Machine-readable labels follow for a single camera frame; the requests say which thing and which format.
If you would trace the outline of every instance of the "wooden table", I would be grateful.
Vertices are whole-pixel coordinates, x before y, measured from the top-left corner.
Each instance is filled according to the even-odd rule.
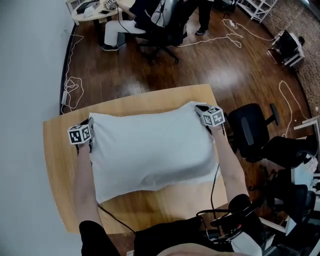
[[[89,117],[89,113],[113,116],[162,113],[175,110],[189,101],[216,105],[208,84],[177,87],[114,99],[85,107],[43,123],[44,153],[53,197],[68,232],[78,233],[73,208],[72,182],[77,162],[74,145],[69,144],[67,130]],[[159,191],[136,191],[120,195],[102,204],[134,230],[144,230],[159,223],[189,219],[200,210],[211,209],[212,182],[169,185]],[[213,193],[215,207],[227,203],[221,175]],[[99,209],[107,234],[127,233],[128,229]]]
[[[84,13],[77,14],[77,9],[83,3],[79,4],[71,13],[71,17],[76,23],[93,21],[95,32],[96,32],[96,35],[98,38],[98,43],[100,46],[104,45],[104,33],[101,29],[99,19],[107,18],[107,21],[111,21],[111,17],[113,15],[118,14],[117,9],[112,9],[112,10],[107,9],[106,6],[104,5],[105,1],[106,0],[100,0],[100,5],[94,10],[93,15],[91,15],[87,18],[85,17]],[[121,3],[130,8],[131,6],[134,5],[135,0],[121,0]],[[109,11],[109,13],[108,14],[99,14],[99,12],[101,12],[101,11]],[[121,10],[121,8],[119,8],[119,20],[122,20],[122,12],[123,11]]]

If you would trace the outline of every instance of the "white pants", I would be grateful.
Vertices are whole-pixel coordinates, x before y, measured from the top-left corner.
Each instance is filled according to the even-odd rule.
[[[144,34],[146,31],[136,28],[134,20],[111,20],[105,24],[104,43],[108,46],[116,46],[118,41],[118,32],[132,34]]]

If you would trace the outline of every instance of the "white cable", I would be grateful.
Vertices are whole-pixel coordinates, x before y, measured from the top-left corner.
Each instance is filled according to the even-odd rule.
[[[262,39],[262,40],[265,40],[265,41],[273,41],[275,38],[273,39],[265,39],[265,38],[262,38],[258,35],[255,35],[253,33],[251,33],[248,29],[245,28],[245,26],[239,24],[239,23],[236,23],[234,24],[233,21],[231,19],[223,19],[222,22],[223,24],[232,32],[232,33],[228,33],[226,34],[225,36],[223,37],[216,37],[216,38],[213,38],[213,39],[209,39],[209,40],[206,40],[206,41],[199,41],[199,42],[194,42],[194,43],[190,43],[190,44],[186,44],[186,45],[181,45],[181,46],[178,46],[178,47],[186,47],[186,46],[193,46],[193,45],[197,45],[199,43],[206,43],[206,42],[209,42],[209,41],[213,41],[213,40],[216,40],[216,39],[229,39],[233,44],[235,44],[235,46],[237,46],[238,48],[241,48],[242,45],[239,41],[236,41],[236,40],[233,40],[231,39],[229,36],[238,36],[240,38],[244,38],[243,35],[240,35],[240,34],[237,34],[234,30],[232,30],[227,24],[226,24],[226,21],[228,21],[236,30],[238,29],[238,26],[241,26],[243,27],[246,31],[248,31],[252,36],[256,37],[256,38],[259,38],[259,39]]]
[[[71,55],[70,55],[70,57],[69,57],[69,62],[68,62],[68,65],[67,65],[67,71],[66,71],[66,73],[65,73],[64,90],[66,91],[67,95],[69,95],[69,103],[67,104],[67,100],[66,100],[66,104],[65,104],[65,105],[61,104],[61,109],[60,109],[60,110],[61,110],[61,113],[62,113],[62,114],[64,114],[64,112],[63,112],[63,110],[62,110],[64,106],[69,107],[70,112],[71,112],[73,109],[75,109],[75,108],[78,106],[78,103],[79,103],[80,99],[82,98],[82,96],[84,95],[84,92],[85,92],[85,90],[84,90],[84,88],[83,88],[83,86],[82,86],[82,79],[81,79],[81,78],[79,78],[79,77],[74,77],[74,76],[70,76],[70,77],[68,78],[68,73],[69,73],[69,70],[70,70],[71,57],[72,57],[72,55],[74,54],[74,48],[75,48],[75,46],[76,46],[77,43],[79,43],[82,39],[84,39],[84,37],[83,37],[82,35],[71,34],[71,36],[80,37],[80,39],[79,39],[77,42],[74,43],[74,45],[73,45],[73,47],[72,47],[72,49],[71,49]],[[81,86],[81,89],[82,89],[82,94],[81,94],[80,98],[78,99],[78,101],[77,101],[77,103],[76,103],[76,105],[75,105],[74,107],[70,106],[70,102],[71,102],[71,94],[70,94],[70,93],[73,92],[74,90],[78,89],[78,88],[79,88],[79,84],[77,84],[77,83],[75,83],[74,81],[72,81],[72,79],[78,79],[78,80],[80,80],[80,86]]]
[[[286,137],[286,138],[287,138],[288,130],[289,130],[289,127],[290,127],[291,122],[292,122],[292,115],[293,115],[293,113],[292,113],[292,109],[291,109],[291,106],[290,106],[290,104],[289,104],[289,101],[287,100],[287,98],[285,97],[285,95],[283,94],[283,92],[281,91],[281,84],[282,84],[282,83],[284,83],[284,84],[286,85],[286,87],[289,89],[292,97],[294,98],[295,102],[296,102],[296,103],[298,104],[298,106],[299,106],[299,109],[300,109],[300,111],[301,111],[302,116],[305,118],[305,120],[307,120],[308,118],[306,118],[306,116],[305,116],[304,113],[302,112],[301,106],[300,106],[299,102],[297,101],[296,97],[294,96],[294,94],[292,93],[292,91],[291,91],[290,87],[288,86],[288,84],[287,84],[285,81],[281,80],[281,82],[279,83],[279,91],[280,91],[280,93],[282,94],[282,97],[284,97],[286,103],[288,104],[289,109],[290,109],[290,113],[291,113],[290,122],[289,122],[289,124],[288,124],[288,126],[287,126],[287,128],[286,128],[285,133],[282,134],[282,137]]]

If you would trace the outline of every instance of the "white shelf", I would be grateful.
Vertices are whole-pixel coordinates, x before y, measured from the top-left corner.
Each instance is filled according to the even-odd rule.
[[[250,15],[251,20],[257,20],[261,23],[277,1],[278,0],[240,0],[237,5]]]

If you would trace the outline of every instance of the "white wall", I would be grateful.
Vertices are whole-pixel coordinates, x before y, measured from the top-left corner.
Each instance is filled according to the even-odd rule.
[[[42,131],[59,115],[73,21],[64,0],[0,3],[0,255],[80,255],[53,200]]]

